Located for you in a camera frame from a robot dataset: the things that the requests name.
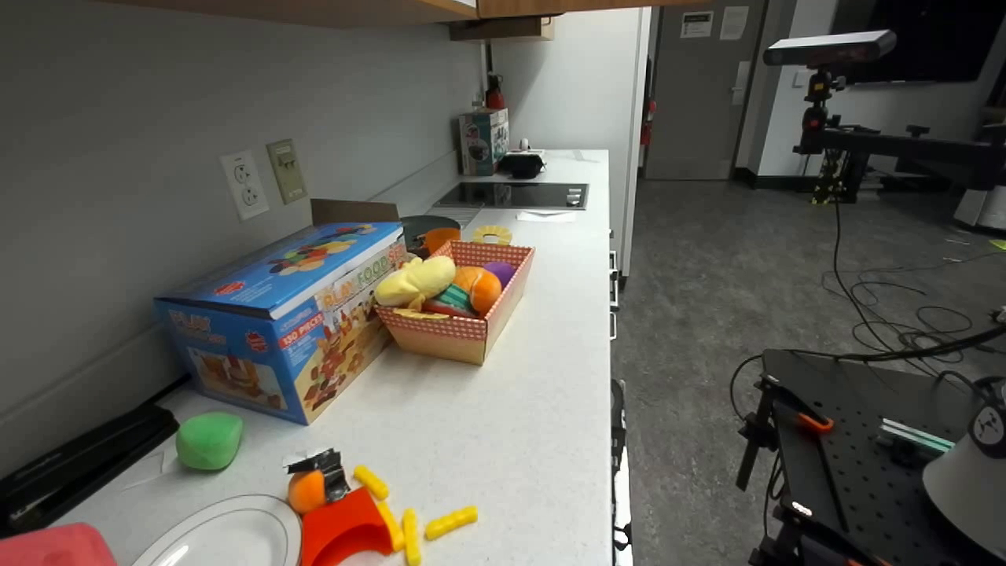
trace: red object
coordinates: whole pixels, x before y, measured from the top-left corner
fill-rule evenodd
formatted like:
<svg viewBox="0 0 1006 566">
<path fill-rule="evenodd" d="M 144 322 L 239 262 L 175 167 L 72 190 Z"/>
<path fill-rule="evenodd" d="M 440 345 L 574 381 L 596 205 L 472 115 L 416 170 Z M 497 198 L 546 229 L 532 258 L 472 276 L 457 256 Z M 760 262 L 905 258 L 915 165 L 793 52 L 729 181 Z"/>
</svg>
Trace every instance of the red object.
<svg viewBox="0 0 1006 566">
<path fill-rule="evenodd" d="M 335 566 L 366 551 L 393 554 L 388 523 L 367 491 L 349 491 L 303 520 L 303 566 Z"/>
<path fill-rule="evenodd" d="M 497 77 L 490 77 L 490 90 L 483 92 L 483 108 L 487 108 L 487 112 L 503 112 L 503 108 L 506 108 L 503 90 L 501 90 L 501 80 L 497 80 Z"/>
<path fill-rule="evenodd" d="M 807 411 L 796 411 L 796 425 L 814 436 L 826 436 L 830 432 L 836 432 L 833 420 L 811 420 Z"/>
<path fill-rule="evenodd" d="M 254 331 L 246 335 L 246 345 L 257 356 L 271 353 L 271 339 Z"/>
<path fill-rule="evenodd" d="M 75 523 L 0 542 L 0 564 L 15 566 L 115 566 L 99 528 Z"/>
<path fill-rule="evenodd" d="M 213 297 L 232 297 L 232 294 L 239 294 L 239 291 L 246 291 L 246 281 L 231 281 L 231 282 L 222 282 Z"/>
</svg>

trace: orange toy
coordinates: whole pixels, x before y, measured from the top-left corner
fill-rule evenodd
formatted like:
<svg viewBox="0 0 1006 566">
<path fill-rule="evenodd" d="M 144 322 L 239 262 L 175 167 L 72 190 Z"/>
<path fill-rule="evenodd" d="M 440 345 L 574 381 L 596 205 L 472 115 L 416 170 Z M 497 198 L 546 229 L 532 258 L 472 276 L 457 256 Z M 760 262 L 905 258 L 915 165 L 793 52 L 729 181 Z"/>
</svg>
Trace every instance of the orange toy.
<svg viewBox="0 0 1006 566">
<path fill-rule="evenodd" d="M 303 520 L 303 566 L 335 566 L 363 551 L 393 554 L 391 528 L 367 491 L 349 491 Z"/>
<path fill-rule="evenodd" d="M 459 244 L 459 229 L 457 226 L 440 226 L 422 236 L 422 248 L 428 248 L 428 256 L 435 256 L 438 248 L 444 248 L 447 244 Z"/>
<path fill-rule="evenodd" d="M 306 475 L 293 475 L 287 499 L 300 516 L 320 510 L 327 503 L 324 475 L 319 469 Z"/>
<path fill-rule="evenodd" d="M 501 276 L 483 269 L 459 269 L 452 282 L 467 294 L 467 301 L 478 314 L 487 314 L 503 294 Z"/>
</svg>

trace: toy fruit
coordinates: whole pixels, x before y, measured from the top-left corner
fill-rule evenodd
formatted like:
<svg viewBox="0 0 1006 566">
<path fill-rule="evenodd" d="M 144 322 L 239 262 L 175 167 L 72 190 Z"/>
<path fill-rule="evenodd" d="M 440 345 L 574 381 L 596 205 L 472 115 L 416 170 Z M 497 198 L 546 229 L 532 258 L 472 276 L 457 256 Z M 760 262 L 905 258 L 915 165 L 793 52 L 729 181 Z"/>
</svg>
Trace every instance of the toy fruit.
<svg viewBox="0 0 1006 566">
<path fill-rule="evenodd" d="M 246 425 L 227 411 L 187 420 L 175 435 L 178 466 L 189 471 L 221 471 L 243 450 Z"/>
<path fill-rule="evenodd" d="M 516 266 L 510 266 L 510 262 L 490 262 L 490 266 L 483 266 L 487 272 L 495 272 L 495 276 L 506 286 L 510 281 L 514 281 L 514 273 L 516 273 Z"/>
<path fill-rule="evenodd" d="M 375 286 L 375 298 L 378 305 L 419 305 L 428 301 L 430 297 L 440 297 L 449 281 L 457 276 L 457 266 L 447 256 L 435 256 L 428 262 L 409 262 L 399 272 L 388 273 L 378 286 Z"/>
<path fill-rule="evenodd" d="M 481 281 L 467 291 L 467 301 L 478 314 L 487 314 L 503 294 L 501 276 L 495 272 L 481 272 Z"/>
<path fill-rule="evenodd" d="M 467 294 L 483 276 L 483 269 L 459 269 L 452 282 Z"/>
<path fill-rule="evenodd" d="M 435 256 L 438 248 L 444 248 L 447 244 L 459 244 L 459 229 L 457 226 L 440 226 L 422 236 L 422 247 L 428 248 L 428 256 Z"/>
<path fill-rule="evenodd" d="M 300 516 L 320 510 L 327 503 L 324 475 L 319 469 L 306 471 L 306 475 L 293 475 L 288 491 L 287 491 L 287 503 Z"/>
<path fill-rule="evenodd" d="M 422 311 L 449 314 L 449 318 L 472 318 L 467 294 L 462 294 L 457 282 L 449 282 L 435 301 L 428 301 Z"/>
</svg>

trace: yellow toy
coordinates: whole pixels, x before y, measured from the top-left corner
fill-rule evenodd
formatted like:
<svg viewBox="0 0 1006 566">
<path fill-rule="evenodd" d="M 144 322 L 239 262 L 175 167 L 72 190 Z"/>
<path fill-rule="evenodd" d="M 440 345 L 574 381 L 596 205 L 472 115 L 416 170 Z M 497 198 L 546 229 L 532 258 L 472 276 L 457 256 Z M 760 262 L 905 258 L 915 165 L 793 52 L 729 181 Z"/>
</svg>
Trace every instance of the yellow toy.
<svg viewBox="0 0 1006 566">
<path fill-rule="evenodd" d="M 407 566 L 422 566 L 419 516 L 413 508 L 407 510 L 403 535 L 407 535 Z"/>
<path fill-rule="evenodd" d="M 506 226 L 478 226 L 472 232 L 472 244 L 497 244 L 497 247 L 510 247 L 514 232 Z"/>
<path fill-rule="evenodd" d="M 409 305 L 413 311 L 422 309 L 422 301 L 440 297 L 457 276 L 452 258 L 435 256 L 428 262 L 413 258 L 399 272 L 388 273 L 375 286 L 378 305 Z"/>
<path fill-rule="evenodd" d="M 384 481 L 379 475 L 375 475 L 375 469 L 354 466 L 354 469 L 352 469 L 352 477 L 354 477 L 363 489 L 367 489 L 375 499 L 388 499 L 391 489 L 388 489 L 388 481 Z"/>
<path fill-rule="evenodd" d="M 393 314 L 413 318 L 413 322 L 449 322 L 449 314 L 440 314 L 440 311 L 428 314 L 428 311 L 393 309 Z"/>
<path fill-rule="evenodd" d="M 428 542 L 438 542 L 438 537 L 444 537 L 444 535 L 449 535 L 457 528 L 464 528 L 472 523 L 478 523 L 478 508 L 452 510 L 452 512 L 428 523 Z"/>
<path fill-rule="evenodd" d="M 388 499 L 378 499 L 378 512 L 379 512 L 379 520 L 384 520 L 384 527 L 388 527 L 391 548 L 393 548 L 393 551 L 403 551 L 407 535 L 403 535 L 403 527 L 399 527 L 395 512 L 391 510 L 391 503 L 388 503 Z"/>
</svg>

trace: doorway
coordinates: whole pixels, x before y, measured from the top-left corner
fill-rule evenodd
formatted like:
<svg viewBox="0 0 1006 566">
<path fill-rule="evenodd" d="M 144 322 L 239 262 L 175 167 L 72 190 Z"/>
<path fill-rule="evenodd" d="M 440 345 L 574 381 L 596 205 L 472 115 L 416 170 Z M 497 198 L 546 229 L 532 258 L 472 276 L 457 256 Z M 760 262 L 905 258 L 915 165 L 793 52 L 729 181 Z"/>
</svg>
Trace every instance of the doorway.
<svg viewBox="0 0 1006 566">
<path fill-rule="evenodd" d="M 738 151 L 767 0 L 663 6 L 644 181 L 723 184 Z"/>
</svg>

